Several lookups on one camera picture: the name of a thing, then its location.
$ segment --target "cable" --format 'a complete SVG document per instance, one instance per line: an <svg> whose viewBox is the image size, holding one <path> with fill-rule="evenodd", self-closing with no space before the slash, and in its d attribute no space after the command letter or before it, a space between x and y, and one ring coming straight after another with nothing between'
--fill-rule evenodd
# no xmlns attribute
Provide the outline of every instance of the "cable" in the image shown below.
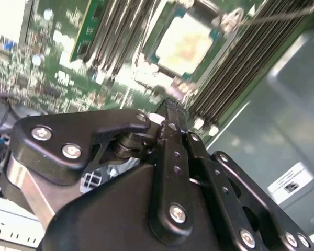
<svg viewBox="0 0 314 251"><path fill-rule="evenodd" d="M251 21L242 21L239 24L237 24L237 26L249 26L249 25L262 24L262 23L271 22L271 21L290 20L297 17L309 15L313 12L314 12L314 5L311 7L306 7L300 10L299 12L295 12L295 13L283 13L283 14L278 14L278 15L269 16L269 17L257 18Z"/></svg>
<svg viewBox="0 0 314 251"><path fill-rule="evenodd" d="M3 117L1 118L1 121L0 121L0 128L1 128L8 118L9 112L11 111L11 106L10 106L9 102L7 101L7 99L5 99L5 98L0 97L0 102L3 102L5 105L5 108L6 108L5 114L3 115Z"/></svg>

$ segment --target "screw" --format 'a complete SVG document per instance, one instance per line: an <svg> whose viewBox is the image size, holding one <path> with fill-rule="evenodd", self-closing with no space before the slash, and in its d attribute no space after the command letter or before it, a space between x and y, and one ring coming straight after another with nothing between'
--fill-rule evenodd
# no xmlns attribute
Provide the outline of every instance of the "screw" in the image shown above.
<svg viewBox="0 0 314 251"><path fill-rule="evenodd" d="M246 246L250 248L255 248L256 242L251 233L248 230L241 229L240 231L241 238Z"/></svg>
<svg viewBox="0 0 314 251"><path fill-rule="evenodd" d="M195 141L199 141L200 139L199 139L199 137L197 136L197 135L195 135L195 134L191 134L191 136L192 136L192 139L194 139Z"/></svg>
<svg viewBox="0 0 314 251"><path fill-rule="evenodd" d="M178 205L175 205L175 204L171 205L169 212L170 212L171 218L175 222L177 222L177 223L184 223L185 222L186 214L185 214L184 210L181 207L179 207Z"/></svg>
<svg viewBox="0 0 314 251"><path fill-rule="evenodd" d="M173 167L173 170L174 170L174 172L176 173L176 174L180 174L181 173L181 169L180 169L180 167L178 167L178 166L174 166Z"/></svg>
<svg viewBox="0 0 314 251"><path fill-rule="evenodd" d="M293 247L297 247L297 246L298 246L298 243L297 243L297 241L295 240L295 238L294 238L293 235L291 235L291 234L288 233L288 232L285 232L285 237L286 237L288 243L291 244L291 246L293 246Z"/></svg>
<svg viewBox="0 0 314 251"><path fill-rule="evenodd" d="M306 247L310 247L309 242L302 234L298 234L298 237L301 243L303 243Z"/></svg>
<svg viewBox="0 0 314 251"><path fill-rule="evenodd" d="M137 117L139 120L141 120L142 122L146 122L146 120L147 120L143 114L137 114L136 117Z"/></svg>
<svg viewBox="0 0 314 251"><path fill-rule="evenodd" d="M176 131L177 130L177 126L174 124L174 123L169 123L169 127L172 129L172 130L174 130L174 131Z"/></svg>
<svg viewBox="0 0 314 251"><path fill-rule="evenodd" d="M65 157L72 159L79 158L80 155L82 155L82 151L80 150L79 146L73 144L65 145L62 148L62 153Z"/></svg>
<svg viewBox="0 0 314 251"><path fill-rule="evenodd" d="M228 162L228 158L224 154L220 154L220 157L224 162Z"/></svg>
<svg viewBox="0 0 314 251"><path fill-rule="evenodd" d="M44 127L36 127L31 131L31 135L37 140L49 140L52 137L52 133L49 129Z"/></svg>

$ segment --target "black plastic bracket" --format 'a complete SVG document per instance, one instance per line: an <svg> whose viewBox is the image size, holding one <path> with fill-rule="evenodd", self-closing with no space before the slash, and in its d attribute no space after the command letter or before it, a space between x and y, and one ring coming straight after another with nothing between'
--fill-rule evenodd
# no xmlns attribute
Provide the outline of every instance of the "black plastic bracket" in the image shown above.
<svg viewBox="0 0 314 251"><path fill-rule="evenodd" d="M166 100L156 146L149 223L158 240L166 245L186 240L193 228L192 202L189 198L187 151L182 147L177 103Z"/></svg>
<svg viewBox="0 0 314 251"><path fill-rule="evenodd" d="M270 250L310 250L314 248L308 235L224 152L215 152L211 159L223 167L238 201L253 229ZM305 238L307 247L301 239Z"/></svg>
<svg viewBox="0 0 314 251"><path fill-rule="evenodd" d="M184 138L190 148L190 166L196 167L190 169L190 175L203 185L207 208L222 250L268 250L252 230L222 166L210 159L197 135L188 132ZM252 239L248 245L243 241L242 233L248 233Z"/></svg>
<svg viewBox="0 0 314 251"><path fill-rule="evenodd" d="M138 110L103 110L29 117L14 126L10 147L15 160L58 185L76 183L92 161L91 148L101 145L102 156L109 142L120 133L145 133L149 118ZM32 136L35 128L46 128L51 138L38 140ZM78 158L64 156L65 145L79 147Z"/></svg>

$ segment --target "capacitor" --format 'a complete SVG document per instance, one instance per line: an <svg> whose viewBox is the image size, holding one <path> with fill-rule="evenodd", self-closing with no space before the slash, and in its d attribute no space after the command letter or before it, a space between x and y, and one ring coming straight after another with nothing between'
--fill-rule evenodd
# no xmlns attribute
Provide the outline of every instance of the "capacitor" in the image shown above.
<svg viewBox="0 0 314 251"><path fill-rule="evenodd" d="M42 58L40 55L37 54L37 55L32 56L31 61L34 66L40 66L42 63Z"/></svg>
<svg viewBox="0 0 314 251"><path fill-rule="evenodd" d="M50 21L53 16L53 11L51 9L46 9L43 13L43 17L46 21Z"/></svg>

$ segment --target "label sticker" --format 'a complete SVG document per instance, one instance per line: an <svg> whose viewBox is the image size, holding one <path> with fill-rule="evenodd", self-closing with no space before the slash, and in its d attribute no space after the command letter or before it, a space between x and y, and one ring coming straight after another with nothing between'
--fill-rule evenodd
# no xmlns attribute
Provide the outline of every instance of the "label sticker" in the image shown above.
<svg viewBox="0 0 314 251"><path fill-rule="evenodd" d="M299 162L267 188L272 199L280 204L314 179L313 174Z"/></svg>

